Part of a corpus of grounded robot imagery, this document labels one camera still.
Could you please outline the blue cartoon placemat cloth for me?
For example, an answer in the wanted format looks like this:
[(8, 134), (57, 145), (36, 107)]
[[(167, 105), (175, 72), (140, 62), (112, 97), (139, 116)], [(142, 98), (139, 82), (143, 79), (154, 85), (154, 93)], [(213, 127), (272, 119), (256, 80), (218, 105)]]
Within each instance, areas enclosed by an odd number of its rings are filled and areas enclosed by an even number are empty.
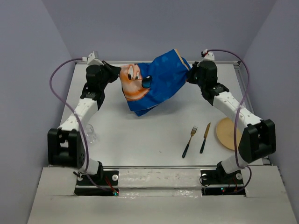
[(174, 96), (186, 83), (189, 63), (172, 49), (150, 63), (121, 67), (122, 92), (130, 111), (142, 116)]

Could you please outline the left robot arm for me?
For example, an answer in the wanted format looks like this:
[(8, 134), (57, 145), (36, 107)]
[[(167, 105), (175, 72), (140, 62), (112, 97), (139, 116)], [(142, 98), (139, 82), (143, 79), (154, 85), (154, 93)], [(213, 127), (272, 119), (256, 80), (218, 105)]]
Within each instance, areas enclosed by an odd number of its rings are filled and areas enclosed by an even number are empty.
[(87, 66), (86, 83), (76, 108), (72, 108), (64, 101), (71, 115), (58, 128), (48, 131), (50, 165), (76, 168), (85, 174), (92, 184), (102, 182), (103, 165), (100, 161), (90, 158), (84, 130), (92, 116), (101, 108), (106, 86), (118, 79), (120, 71), (120, 67), (112, 66), (105, 61)]

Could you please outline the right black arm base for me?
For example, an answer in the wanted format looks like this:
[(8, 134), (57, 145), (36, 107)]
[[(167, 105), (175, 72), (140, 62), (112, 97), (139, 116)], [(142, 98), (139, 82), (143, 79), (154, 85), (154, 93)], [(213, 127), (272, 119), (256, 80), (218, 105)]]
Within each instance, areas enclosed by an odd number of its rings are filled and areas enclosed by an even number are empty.
[(199, 182), (203, 196), (246, 195), (240, 170), (220, 178), (216, 170), (204, 169), (200, 171)]

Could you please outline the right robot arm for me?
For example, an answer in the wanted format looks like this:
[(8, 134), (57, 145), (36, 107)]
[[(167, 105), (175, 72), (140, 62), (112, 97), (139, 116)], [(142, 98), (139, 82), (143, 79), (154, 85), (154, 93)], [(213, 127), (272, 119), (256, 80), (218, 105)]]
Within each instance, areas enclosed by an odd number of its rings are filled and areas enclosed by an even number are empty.
[(226, 183), (232, 173), (276, 151), (276, 129), (272, 120), (263, 120), (239, 103), (229, 89), (218, 82), (215, 62), (194, 62), (188, 72), (188, 82), (197, 84), (203, 98), (235, 123), (241, 140), (235, 155), (219, 162), (213, 176)]

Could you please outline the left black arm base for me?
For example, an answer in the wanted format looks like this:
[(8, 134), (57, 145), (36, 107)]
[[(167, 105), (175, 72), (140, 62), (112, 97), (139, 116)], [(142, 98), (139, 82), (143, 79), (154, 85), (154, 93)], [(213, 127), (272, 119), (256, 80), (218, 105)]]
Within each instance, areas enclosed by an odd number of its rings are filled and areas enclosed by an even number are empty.
[(118, 170), (104, 170), (103, 177), (98, 175), (86, 176), (73, 171), (76, 176), (74, 194), (77, 196), (118, 196)]

